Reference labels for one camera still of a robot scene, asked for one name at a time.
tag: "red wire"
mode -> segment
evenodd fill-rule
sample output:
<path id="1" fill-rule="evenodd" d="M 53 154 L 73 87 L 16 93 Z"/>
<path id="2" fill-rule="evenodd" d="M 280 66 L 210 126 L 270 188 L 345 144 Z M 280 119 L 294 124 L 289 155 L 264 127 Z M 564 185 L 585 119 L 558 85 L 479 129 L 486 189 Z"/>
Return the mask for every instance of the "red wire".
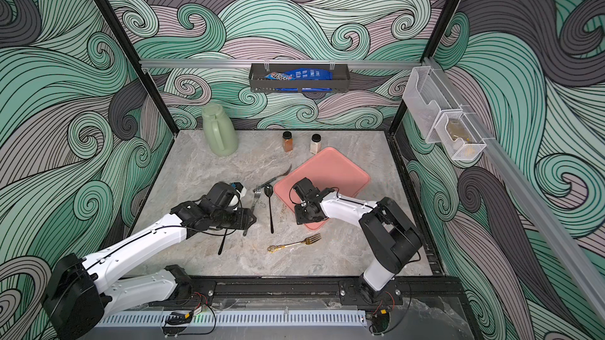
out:
<path id="1" fill-rule="evenodd" d="M 376 310 L 374 310 L 374 312 L 372 313 L 372 315 L 376 314 L 376 312 L 378 312 L 378 309 L 380 308 L 380 306 L 382 306 L 382 299 L 380 301 L 380 303 L 378 304 L 378 307 L 376 307 Z"/>
<path id="2" fill-rule="evenodd" d="M 193 293 L 193 294 L 197 294 L 197 295 L 199 295 L 199 296 L 200 296 L 200 298 L 201 298 L 201 297 L 204 297 L 204 299 L 206 299 L 206 306 L 208 306 L 208 298 L 206 298 L 206 296 L 205 296 L 205 295 L 200 294 L 200 293 L 198 293 L 197 291 L 196 291 L 195 293 Z M 197 307 L 200 307 L 200 306 L 201 306 L 201 299 L 200 299 L 200 302 L 197 304 Z"/>
<path id="3" fill-rule="evenodd" d="M 393 300 L 393 308 L 391 308 L 391 311 L 393 311 L 395 309 L 395 299 L 393 298 L 393 296 L 388 291 L 387 291 L 387 294 L 389 294 L 389 296 Z"/>

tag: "wave pattern wallpaper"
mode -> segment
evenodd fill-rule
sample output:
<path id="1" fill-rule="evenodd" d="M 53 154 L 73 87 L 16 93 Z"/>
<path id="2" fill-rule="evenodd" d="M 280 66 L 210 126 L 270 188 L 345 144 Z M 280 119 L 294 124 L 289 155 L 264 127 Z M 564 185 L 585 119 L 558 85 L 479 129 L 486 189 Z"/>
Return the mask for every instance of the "wave pattern wallpaper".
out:
<path id="1" fill-rule="evenodd" d="M 125 237 L 172 134 L 93 0 L 0 0 L 0 337 L 52 339 L 62 256 Z"/>
<path id="2" fill-rule="evenodd" d="M 418 61 L 445 0 L 110 0 L 141 58 Z M 155 69 L 178 126 L 219 102 L 236 128 L 386 128 L 407 72 L 354 71 L 351 91 L 251 93 L 248 70 Z"/>
<path id="3" fill-rule="evenodd" d="M 435 54 L 605 275 L 605 0 L 461 0 Z M 605 339 L 605 327 L 485 155 L 398 134 L 444 267 L 486 339 Z"/>

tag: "floor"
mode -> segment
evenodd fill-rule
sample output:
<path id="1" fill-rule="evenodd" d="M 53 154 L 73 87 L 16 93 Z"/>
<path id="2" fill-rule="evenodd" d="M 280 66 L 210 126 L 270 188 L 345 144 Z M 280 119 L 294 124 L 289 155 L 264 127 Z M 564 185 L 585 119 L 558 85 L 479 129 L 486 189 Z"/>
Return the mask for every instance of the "floor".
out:
<path id="1" fill-rule="evenodd" d="M 385 134 L 382 131 L 292 131 L 294 150 L 285 153 L 281 131 L 238 131 L 239 148 L 228 157 L 210 151 L 204 132 L 181 131 L 160 171 L 134 231 L 141 230 L 186 200 L 198 199 L 219 181 L 241 182 L 251 192 L 242 204 L 252 204 L 252 189 L 269 178 L 294 170 L 313 156 L 309 152 L 311 135 L 321 135 L 322 147 L 334 147 L 365 170 L 371 182 L 358 194 L 359 199 L 391 197 L 412 219 L 412 213 Z M 297 226 L 294 214 L 282 201 L 271 198 L 275 233 L 268 220 L 268 198 L 261 196 L 254 214 L 258 218 L 246 237 L 241 231 L 226 238 L 218 255 L 222 237 L 195 235 L 157 253 L 133 269 L 129 275 L 155 272 L 178 264 L 191 275 L 318 276 L 360 275 L 373 259 L 362 231 L 339 220 L 329 220 L 318 230 L 322 239 L 313 245 L 299 245 L 268 253 L 269 245 L 300 241 L 314 232 Z M 404 267 L 400 275 L 432 275 L 424 250 L 422 260 Z"/>

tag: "green jug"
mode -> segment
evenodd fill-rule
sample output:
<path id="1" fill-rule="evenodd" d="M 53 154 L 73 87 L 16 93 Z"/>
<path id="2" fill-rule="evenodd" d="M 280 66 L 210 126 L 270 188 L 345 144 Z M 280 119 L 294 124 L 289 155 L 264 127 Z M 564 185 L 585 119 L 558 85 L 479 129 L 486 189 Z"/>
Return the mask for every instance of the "green jug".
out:
<path id="1" fill-rule="evenodd" d="M 219 156 L 234 153 L 237 134 L 223 106 L 216 102 L 207 103 L 201 108 L 201 117 L 204 119 L 204 135 L 212 152 Z"/>

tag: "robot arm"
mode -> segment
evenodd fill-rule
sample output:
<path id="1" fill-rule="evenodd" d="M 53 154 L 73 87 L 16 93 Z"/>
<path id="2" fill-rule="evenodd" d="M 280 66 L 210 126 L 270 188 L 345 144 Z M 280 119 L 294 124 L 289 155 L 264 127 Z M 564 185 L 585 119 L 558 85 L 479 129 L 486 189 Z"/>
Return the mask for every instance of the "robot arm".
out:
<path id="1" fill-rule="evenodd" d="M 422 246 L 422 236 L 394 200 L 362 201 L 338 194 L 332 188 L 320 192 L 308 178 L 294 186 L 301 203 L 294 207 L 297 224 L 337 218 L 361 228 L 374 253 L 374 260 L 361 275 L 367 300 L 380 294 Z M 392 225 L 387 230 L 384 224 Z"/>
<path id="2" fill-rule="evenodd" d="M 178 266 L 147 276 L 120 279 L 125 273 L 171 245 L 210 229 L 243 230 L 256 222 L 242 208 L 245 188 L 216 183 L 199 203 L 186 201 L 134 235 L 82 259 L 70 254 L 59 260 L 42 298 L 59 338 L 77 339 L 102 318 L 151 301 L 188 299 L 191 279 Z"/>
<path id="3" fill-rule="evenodd" d="M 297 223 L 337 218 L 363 230 L 375 259 L 360 276 L 359 288 L 368 302 L 422 246 L 422 238 L 401 208 L 385 197 L 361 201 L 334 189 L 320 190 L 303 178 L 294 190 Z M 217 183 L 199 203 L 186 201 L 134 235 L 79 259 L 70 254 L 57 262 L 42 307 L 62 340 L 75 340 L 103 317 L 151 301 L 187 300 L 193 294 L 190 277 L 176 266 L 147 276 L 120 279 L 129 270 L 161 250 L 197 232 L 216 229 L 246 230 L 256 222 L 249 209 L 238 208 L 245 189 L 239 183 Z M 383 224 L 393 228 L 387 231 Z"/>

